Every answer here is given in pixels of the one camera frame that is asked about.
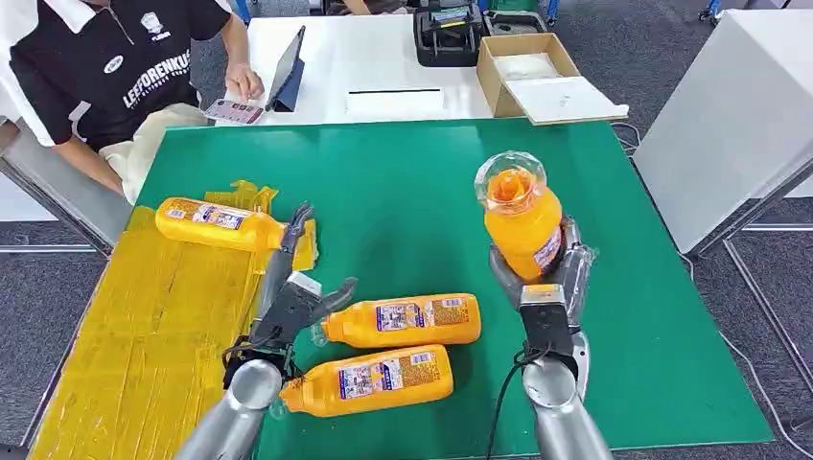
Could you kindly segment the person's left hand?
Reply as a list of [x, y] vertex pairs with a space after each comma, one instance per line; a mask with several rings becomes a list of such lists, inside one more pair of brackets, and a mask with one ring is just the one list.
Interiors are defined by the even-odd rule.
[[243, 102], [256, 100], [265, 92], [263, 81], [246, 62], [230, 60], [226, 66], [224, 82], [227, 91]]

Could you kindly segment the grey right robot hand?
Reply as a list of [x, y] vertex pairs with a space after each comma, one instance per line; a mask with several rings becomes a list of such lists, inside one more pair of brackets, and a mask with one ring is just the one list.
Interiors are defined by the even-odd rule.
[[581, 315], [597, 251], [582, 242], [578, 224], [571, 216], [563, 217], [560, 234], [562, 245], [554, 263], [541, 276], [533, 278], [531, 281], [526, 281], [517, 275], [492, 242], [488, 247], [489, 266], [515, 311], [520, 309], [524, 286], [560, 285], [564, 293], [569, 327], [575, 331], [581, 328]]

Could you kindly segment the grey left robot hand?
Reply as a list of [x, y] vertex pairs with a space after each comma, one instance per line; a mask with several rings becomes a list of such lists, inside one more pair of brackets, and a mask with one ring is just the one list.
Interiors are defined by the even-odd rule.
[[355, 277], [346, 278], [336, 290], [324, 294], [318, 281], [293, 269], [294, 251], [313, 211], [309, 202], [301, 203], [283, 230], [280, 246], [271, 251], [257, 317], [248, 336], [252, 351], [283, 354], [302, 330], [346, 307], [353, 296], [358, 282]]

